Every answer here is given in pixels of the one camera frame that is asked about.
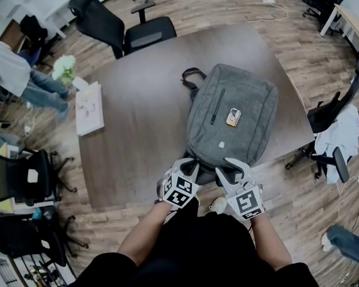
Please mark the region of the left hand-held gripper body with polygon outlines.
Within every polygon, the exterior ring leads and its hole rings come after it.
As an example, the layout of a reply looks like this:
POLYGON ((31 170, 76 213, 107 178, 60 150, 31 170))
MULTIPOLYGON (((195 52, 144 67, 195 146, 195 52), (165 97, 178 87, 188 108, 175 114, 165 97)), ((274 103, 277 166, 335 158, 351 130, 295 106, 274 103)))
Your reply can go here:
POLYGON ((193 182, 191 177, 169 169, 157 182, 156 202, 165 201, 174 209, 182 209, 193 197, 196 197, 198 189, 198 184, 193 182))

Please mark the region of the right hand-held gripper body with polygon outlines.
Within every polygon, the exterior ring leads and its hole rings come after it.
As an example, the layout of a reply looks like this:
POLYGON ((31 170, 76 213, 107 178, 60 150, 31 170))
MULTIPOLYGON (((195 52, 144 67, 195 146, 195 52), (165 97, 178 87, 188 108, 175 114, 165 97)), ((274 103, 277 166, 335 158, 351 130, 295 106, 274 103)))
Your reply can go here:
POLYGON ((265 213, 262 200, 262 188, 254 179, 250 179, 240 188, 227 194, 226 200, 234 212, 243 220, 250 220, 265 213))

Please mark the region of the grey fabric backpack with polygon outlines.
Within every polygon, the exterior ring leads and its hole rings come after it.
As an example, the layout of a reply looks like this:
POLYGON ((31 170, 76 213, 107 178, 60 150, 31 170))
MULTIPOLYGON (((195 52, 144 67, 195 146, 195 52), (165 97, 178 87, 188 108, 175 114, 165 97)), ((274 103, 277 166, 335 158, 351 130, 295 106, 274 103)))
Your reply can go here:
POLYGON ((200 164, 198 185, 214 182, 216 167, 228 174, 233 169, 224 161, 235 158, 253 166, 267 147, 278 107, 278 89, 256 74, 225 64, 209 74, 198 68, 182 73, 182 84, 192 101, 187 119, 186 155, 200 164), (238 125, 226 123, 232 108, 241 111, 238 125))

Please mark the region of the person's right forearm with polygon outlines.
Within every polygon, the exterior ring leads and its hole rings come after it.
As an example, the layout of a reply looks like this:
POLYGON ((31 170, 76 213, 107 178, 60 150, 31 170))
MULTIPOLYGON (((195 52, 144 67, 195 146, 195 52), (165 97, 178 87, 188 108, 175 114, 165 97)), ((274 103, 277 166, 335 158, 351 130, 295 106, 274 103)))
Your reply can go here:
POLYGON ((256 251, 262 260, 275 271, 293 263, 290 253, 264 213, 253 217, 251 226, 256 251))

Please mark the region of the person's left forearm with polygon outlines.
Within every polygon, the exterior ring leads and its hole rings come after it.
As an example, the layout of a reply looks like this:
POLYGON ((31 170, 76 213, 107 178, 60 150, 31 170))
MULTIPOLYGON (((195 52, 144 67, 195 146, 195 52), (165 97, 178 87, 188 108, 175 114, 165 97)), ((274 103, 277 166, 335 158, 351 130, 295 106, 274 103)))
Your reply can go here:
POLYGON ((149 256, 172 205, 161 201, 137 223, 119 246, 118 253, 140 265, 149 256))

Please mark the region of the person's white shoe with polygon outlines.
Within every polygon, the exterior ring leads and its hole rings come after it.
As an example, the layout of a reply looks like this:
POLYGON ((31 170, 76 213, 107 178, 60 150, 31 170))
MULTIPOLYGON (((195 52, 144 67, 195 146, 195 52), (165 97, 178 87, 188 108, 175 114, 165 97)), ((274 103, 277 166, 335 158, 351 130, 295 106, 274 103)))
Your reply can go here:
POLYGON ((217 215, 222 214, 227 207, 227 200, 225 197, 217 197, 210 205, 208 213, 214 212, 217 215))

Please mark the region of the small orange card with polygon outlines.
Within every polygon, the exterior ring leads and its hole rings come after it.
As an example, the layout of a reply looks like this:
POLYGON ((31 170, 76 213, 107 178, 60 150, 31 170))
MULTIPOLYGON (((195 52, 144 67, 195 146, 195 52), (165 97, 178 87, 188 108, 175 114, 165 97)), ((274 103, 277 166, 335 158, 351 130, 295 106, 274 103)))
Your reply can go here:
POLYGON ((232 108, 227 116, 226 123, 232 127, 236 127, 238 125, 240 117, 241 111, 236 108, 232 108))

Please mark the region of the person's black shirt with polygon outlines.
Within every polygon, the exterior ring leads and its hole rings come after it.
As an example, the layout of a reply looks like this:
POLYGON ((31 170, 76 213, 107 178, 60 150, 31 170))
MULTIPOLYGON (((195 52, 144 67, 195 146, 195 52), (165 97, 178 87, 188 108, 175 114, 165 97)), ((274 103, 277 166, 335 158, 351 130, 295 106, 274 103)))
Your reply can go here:
POLYGON ((140 265, 118 252, 96 256, 69 287, 319 287, 308 266, 275 271, 256 251, 254 234, 233 216, 199 216, 192 199, 169 215, 140 265))

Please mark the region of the white cloth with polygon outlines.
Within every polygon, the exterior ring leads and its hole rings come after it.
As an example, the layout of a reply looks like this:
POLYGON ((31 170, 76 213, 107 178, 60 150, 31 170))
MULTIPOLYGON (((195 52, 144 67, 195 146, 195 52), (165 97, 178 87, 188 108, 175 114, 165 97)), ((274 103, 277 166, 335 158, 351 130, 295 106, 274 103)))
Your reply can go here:
POLYGON ((349 104, 338 114, 330 127, 316 135, 315 154, 331 157, 339 147, 345 163, 358 154, 359 114, 357 108, 349 104))

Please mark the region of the white vase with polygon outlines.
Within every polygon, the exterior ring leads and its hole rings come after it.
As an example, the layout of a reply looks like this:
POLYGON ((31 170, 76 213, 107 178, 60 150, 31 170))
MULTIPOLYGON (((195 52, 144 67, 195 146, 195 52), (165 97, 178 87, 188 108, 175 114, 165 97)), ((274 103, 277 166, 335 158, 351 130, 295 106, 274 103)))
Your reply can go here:
POLYGON ((72 79, 72 85, 78 91, 81 91, 81 90, 85 90, 89 86, 89 83, 81 77, 74 77, 72 79))

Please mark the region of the white flower bouquet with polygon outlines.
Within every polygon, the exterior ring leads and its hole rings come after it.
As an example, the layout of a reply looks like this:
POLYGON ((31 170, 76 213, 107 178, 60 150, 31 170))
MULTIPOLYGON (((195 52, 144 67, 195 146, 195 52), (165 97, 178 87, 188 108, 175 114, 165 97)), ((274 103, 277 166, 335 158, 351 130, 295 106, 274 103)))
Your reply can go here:
POLYGON ((60 80, 64 84, 70 83, 75 77, 74 66, 75 56, 63 55, 55 61, 51 76, 54 80, 60 80))

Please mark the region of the black high-back office chair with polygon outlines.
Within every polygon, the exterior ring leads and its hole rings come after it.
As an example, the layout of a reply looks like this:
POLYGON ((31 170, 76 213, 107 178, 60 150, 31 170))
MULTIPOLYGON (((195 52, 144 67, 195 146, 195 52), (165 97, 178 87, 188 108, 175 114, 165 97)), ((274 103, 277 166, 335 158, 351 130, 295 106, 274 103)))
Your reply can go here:
POLYGON ((68 8, 75 16, 76 28, 82 34, 109 45, 116 59, 177 37, 169 17, 146 20, 145 10, 155 5, 151 1, 133 8, 131 13, 139 14, 140 24, 125 29, 124 22, 99 0, 70 0, 68 2, 68 8))

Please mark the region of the black mesh office chair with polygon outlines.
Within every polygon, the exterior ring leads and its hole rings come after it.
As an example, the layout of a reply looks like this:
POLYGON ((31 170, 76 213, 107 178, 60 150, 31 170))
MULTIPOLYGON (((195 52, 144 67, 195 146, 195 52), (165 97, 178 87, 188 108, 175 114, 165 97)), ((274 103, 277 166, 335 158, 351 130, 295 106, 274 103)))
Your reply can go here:
POLYGON ((62 168, 74 157, 66 157, 59 165, 54 159, 57 151, 47 152, 44 149, 33 151, 25 148, 30 156, 7 158, 0 155, 0 202, 7 199, 21 199, 27 206, 33 206, 49 197, 61 201, 58 189, 63 187, 70 193, 77 188, 70 187, 59 177, 62 168))

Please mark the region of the white desk with wooden top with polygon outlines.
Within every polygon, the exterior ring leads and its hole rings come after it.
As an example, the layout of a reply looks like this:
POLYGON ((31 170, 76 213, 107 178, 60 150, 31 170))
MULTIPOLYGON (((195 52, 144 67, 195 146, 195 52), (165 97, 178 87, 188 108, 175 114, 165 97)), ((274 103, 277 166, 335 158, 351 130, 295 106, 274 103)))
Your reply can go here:
POLYGON ((342 27, 342 38, 347 38, 349 44, 358 52, 359 49, 359 17, 349 9, 335 4, 333 11, 329 15, 326 23, 320 31, 320 35, 324 36, 328 31, 331 24, 334 22, 335 17, 341 15, 341 20, 344 21, 342 27))

